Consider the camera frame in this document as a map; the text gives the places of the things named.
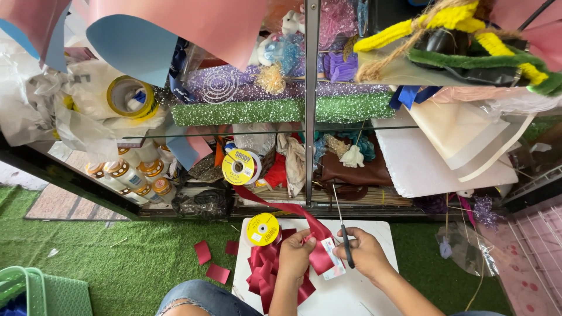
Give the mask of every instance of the yellow pipe cleaner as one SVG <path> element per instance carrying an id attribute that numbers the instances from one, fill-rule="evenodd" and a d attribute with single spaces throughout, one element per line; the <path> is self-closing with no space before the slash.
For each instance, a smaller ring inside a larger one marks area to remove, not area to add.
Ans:
<path id="1" fill-rule="evenodd" d="M 478 1 L 475 1 L 464 6 L 445 8 L 435 14 L 425 28 L 446 28 L 467 33 L 476 33 L 484 30 L 486 29 L 485 23 L 473 17 L 477 6 Z M 426 18 L 427 15 L 422 15 L 415 21 L 407 20 L 394 24 L 379 34 L 355 43 L 353 50 L 355 52 L 367 52 L 372 49 L 384 47 L 397 39 L 412 34 L 414 31 L 412 24 L 417 23 L 418 26 L 420 26 Z M 515 56 L 515 53 L 509 50 L 501 39 L 492 32 L 482 31 L 476 34 L 474 38 L 491 56 Z M 547 74 L 539 71 L 534 65 L 528 62 L 518 65 L 518 68 L 522 70 L 523 76 L 529 79 L 533 85 L 539 85 L 549 78 Z"/>

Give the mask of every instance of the person's left hand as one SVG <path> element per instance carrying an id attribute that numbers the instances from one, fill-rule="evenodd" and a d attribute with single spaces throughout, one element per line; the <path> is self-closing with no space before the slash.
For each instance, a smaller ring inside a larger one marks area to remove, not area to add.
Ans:
<path id="1" fill-rule="evenodd" d="M 297 281 L 297 285 L 302 285 L 304 274 L 310 265 L 309 255 L 316 246 L 316 238 L 314 237 L 301 245 L 303 238 L 308 235 L 310 235 L 310 229 L 305 229 L 294 233 L 283 241 L 279 254 L 277 280 Z"/>

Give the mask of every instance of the green plastic container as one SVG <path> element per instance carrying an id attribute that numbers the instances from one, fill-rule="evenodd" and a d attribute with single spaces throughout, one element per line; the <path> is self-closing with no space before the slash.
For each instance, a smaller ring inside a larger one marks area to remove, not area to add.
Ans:
<path id="1" fill-rule="evenodd" d="M 37 268 L 0 270 L 0 307 L 22 292 L 28 316 L 92 316 L 87 282 L 50 276 Z"/>

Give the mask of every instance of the packing tape roll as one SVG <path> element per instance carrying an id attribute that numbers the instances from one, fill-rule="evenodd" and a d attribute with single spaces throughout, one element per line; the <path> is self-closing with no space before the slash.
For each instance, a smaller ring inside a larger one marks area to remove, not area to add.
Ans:
<path id="1" fill-rule="evenodd" d="M 257 154 L 243 149 L 233 149 L 223 159 L 223 176 L 235 186 L 254 183 L 261 173 Z"/>
<path id="2" fill-rule="evenodd" d="M 146 91 L 146 100 L 138 111 L 131 112 L 127 109 L 125 96 L 141 87 Z M 154 99 L 152 86 L 131 76 L 121 76 L 111 82 L 107 88 L 107 104 L 117 114 L 139 121 L 153 117 L 158 110 L 158 103 Z"/>
<path id="3" fill-rule="evenodd" d="M 246 227 L 246 236 L 256 246 L 266 246 L 281 240 L 280 226 L 271 213 L 261 213 L 250 219 Z"/>

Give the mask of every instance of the scissors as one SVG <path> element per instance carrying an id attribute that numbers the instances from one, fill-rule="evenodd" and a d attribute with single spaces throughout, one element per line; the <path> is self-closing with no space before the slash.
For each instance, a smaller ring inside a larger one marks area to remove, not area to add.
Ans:
<path id="1" fill-rule="evenodd" d="M 338 196 L 336 195 L 336 186 L 332 183 L 332 188 L 334 189 L 334 197 L 336 198 L 336 205 L 338 206 L 339 222 L 342 223 L 342 237 L 343 237 L 343 247 L 346 249 L 347 264 L 350 265 L 351 269 L 355 269 L 355 264 L 351 258 L 350 241 L 347 238 L 346 226 L 343 224 L 342 212 L 339 210 Z"/>

